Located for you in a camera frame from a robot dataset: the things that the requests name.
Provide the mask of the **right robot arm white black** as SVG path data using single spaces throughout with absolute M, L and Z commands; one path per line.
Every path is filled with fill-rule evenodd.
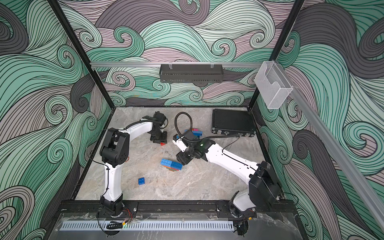
M 237 191 L 229 202 L 233 216 L 244 217 L 246 211 L 270 211 L 278 201 L 281 186 L 271 164 L 243 159 L 210 139 L 194 143 L 178 139 L 173 140 L 173 144 L 180 149 L 177 161 L 182 165 L 193 159 L 203 159 L 226 169 L 248 185 L 247 190 Z

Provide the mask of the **light blue brick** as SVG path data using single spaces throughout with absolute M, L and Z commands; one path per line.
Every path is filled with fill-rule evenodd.
M 168 168 L 170 168 L 171 166 L 172 166 L 172 161 L 170 161 L 170 160 L 166 160 L 166 159 L 162 159 L 161 160 L 161 165 L 162 166 L 165 166 L 165 167 L 168 167 Z

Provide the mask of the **blue long brick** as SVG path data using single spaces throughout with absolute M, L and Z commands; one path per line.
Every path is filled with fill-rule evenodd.
M 182 169 L 183 165 L 177 162 L 171 163 L 171 168 L 177 171 L 180 171 Z

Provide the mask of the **blue small lego brick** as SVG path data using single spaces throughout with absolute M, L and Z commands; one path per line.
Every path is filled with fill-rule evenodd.
M 144 185 L 145 184 L 145 178 L 139 178 L 138 184 L 139 184 L 139 186 Z

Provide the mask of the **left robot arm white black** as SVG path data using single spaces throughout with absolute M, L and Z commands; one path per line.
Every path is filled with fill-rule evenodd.
M 100 149 L 105 168 L 105 190 L 100 197 L 100 204 L 112 217 L 119 217 L 123 213 L 122 167 L 129 160 L 131 141 L 143 134 L 150 134 L 152 143 L 166 144 L 167 132 L 164 128 L 167 125 L 167 117 L 156 112 L 152 117 L 145 116 L 124 128 L 110 128 L 106 131 Z

